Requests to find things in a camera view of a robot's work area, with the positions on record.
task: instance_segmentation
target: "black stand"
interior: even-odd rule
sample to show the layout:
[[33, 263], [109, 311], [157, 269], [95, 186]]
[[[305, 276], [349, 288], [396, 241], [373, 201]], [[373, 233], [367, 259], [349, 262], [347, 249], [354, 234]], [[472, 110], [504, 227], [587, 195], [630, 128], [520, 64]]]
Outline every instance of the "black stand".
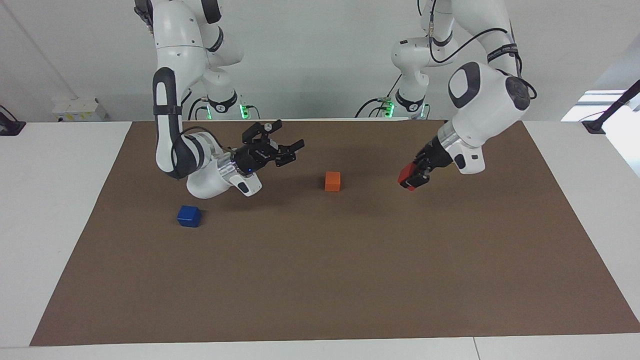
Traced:
[[594, 121], [583, 121], [582, 125], [589, 131], [591, 134], [605, 135], [606, 133], [602, 129], [602, 125], [604, 122], [609, 120], [611, 115], [613, 115], [616, 111], [618, 111], [624, 104], [628, 103], [631, 99], [636, 97], [637, 94], [640, 94], [640, 80], [636, 81], [635, 84], [631, 85], [629, 90], [625, 91], [622, 96], [611, 105], [599, 118]]
[[602, 129], [602, 124], [599, 123], [597, 120], [583, 121], [582, 125], [584, 125], [584, 127], [587, 129], [587, 131], [589, 131], [590, 134], [595, 134], [595, 135], [607, 134]]

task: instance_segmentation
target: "black grip band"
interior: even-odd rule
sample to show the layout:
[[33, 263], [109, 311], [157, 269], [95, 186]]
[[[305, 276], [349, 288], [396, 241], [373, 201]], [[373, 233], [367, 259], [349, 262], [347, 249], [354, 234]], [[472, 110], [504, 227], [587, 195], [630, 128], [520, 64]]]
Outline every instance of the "black grip band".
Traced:
[[225, 33], [222, 32], [221, 27], [218, 26], [218, 29], [220, 29], [220, 32], [218, 33], [218, 39], [216, 40], [216, 43], [213, 44], [212, 47], [207, 49], [210, 53], [215, 53], [216, 51], [218, 51], [218, 49], [222, 46], [222, 43], [224, 43], [225, 41]]
[[154, 105], [154, 115], [182, 115], [182, 106]]
[[418, 101], [409, 101], [405, 99], [404, 97], [402, 97], [402, 95], [400, 95], [400, 90], [396, 92], [396, 100], [398, 101], [398, 104], [400, 104], [410, 113], [415, 113], [416, 111], [418, 111], [418, 109], [420, 109], [422, 104], [424, 104], [424, 98]]
[[451, 34], [449, 34], [449, 37], [446, 38], [444, 41], [438, 41], [438, 39], [432, 38], [433, 43], [440, 47], [446, 46], [449, 42], [451, 42], [451, 39], [453, 39], [453, 31], [451, 32]]
[[214, 110], [216, 110], [216, 113], [224, 114], [227, 111], [229, 111], [229, 109], [231, 109], [231, 107], [233, 105], [236, 104], [237, 100], [238, 100], [238, 94], [234, 90], [234, 94], [231, 97], [231, 99], [229, 99], [227, 101], [223, 101], [223, 102], [217, 102], [217, 101], [213, 101], [213, 100], [209, 99], [209, 105], [211, 105], [211, 107]]
[[202, 145], [200, 145], [200, 142], [198, 140], [196, 140], [196, 138], [193, 135], [184, 135], [185, 138], [189, 139], [191, 141], [191, 143], [193, 143], [193, 145], [196, 147], [196, 150], [198, 151], [198, 168], [201, 168], [202, 165], [204, 164], [204, 150], [202, 149]]
[[201, 3], [202, 10], [204, 10], [204, 17], [209, 24], [215, 24], [222, 19], [218, 0], [202, 0]]
[[487, 55], [486, 61], [490, 63], [491, 61], [501, 57], [504, 54], [517, 54], [517, 53], [518, 53], [518, 46], [516, 44], [506, 44], [500, 47], [499, 49], [492, 51], [489, 55]]

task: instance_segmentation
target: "green indicator light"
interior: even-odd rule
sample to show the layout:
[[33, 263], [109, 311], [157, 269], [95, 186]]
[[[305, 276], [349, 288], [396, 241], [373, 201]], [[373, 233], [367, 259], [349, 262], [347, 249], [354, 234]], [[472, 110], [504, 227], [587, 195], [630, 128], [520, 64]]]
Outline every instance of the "green indicator light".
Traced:
[[242, 104], [240, 104], [240, 114], [242, 115], [243, 120], [249, 118], [249, 111], [247, 111], [247, 109]]
[[394, 110], [396, 109], [396, 105], [392, 102], [389, 103], [389, 107], [387, 107], [387, 112], [385, 114], [386, 117], [393, 117]]

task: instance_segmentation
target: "orange cube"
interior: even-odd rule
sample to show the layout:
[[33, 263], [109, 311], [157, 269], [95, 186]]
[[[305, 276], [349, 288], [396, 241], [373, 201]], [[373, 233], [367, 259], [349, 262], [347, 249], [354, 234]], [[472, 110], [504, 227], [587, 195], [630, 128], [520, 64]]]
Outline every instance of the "orange cube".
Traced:
[[340, 172], [327, 171], [324, 176], [324, 190], [326, 192], [340, 191]]

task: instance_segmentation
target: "white wall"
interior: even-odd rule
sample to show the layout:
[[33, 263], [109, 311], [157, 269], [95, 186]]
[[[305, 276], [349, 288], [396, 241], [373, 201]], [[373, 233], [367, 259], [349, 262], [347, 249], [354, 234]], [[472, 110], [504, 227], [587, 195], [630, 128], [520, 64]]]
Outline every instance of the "white wall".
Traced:
[[[639, 31], [637, 0], [506, 2], [525, 77], [540, 91], [529, 120], [559, 120]], [[48, 120], [52, 96], [77, 95], [97, 97], [114, 120], [152, 119], [155, 51], [132, 0], [58, 0], [46, 6], [0, 0], [5, 3], [7, 8], [0, 6], [0, 100], [15, 113]], [[424, 35], [411, 0], [237, 0], [225, 6], [221, 25], [239, 37], [246, 53], [228, 71], [266, 118], [352, 117], [394, 82], [393, 42]], [[7, 11], [19, 26], [8, 25]], [[7, 28], [20, 26], [26, 35], [9, 34]], [[456, 36], [461, 43], [468, 38], [459, 29]], [[30, 38], [35, 50], [13, 51]], [[34, 56], [37, 50], [41, 54]], [[483, 58], [474, 44], [456, 64]], [[430, 72], [431, 118], [453, 114], [446, 82], [454, 66]], [[5, 80], [7, 73], [13, 81]], [[27, 109], [11, 95], [20, 92], [37, 99], [38, 106]]]
[[640, 35], [593, 86], [594, 90], [623, 90], [640, 79]]

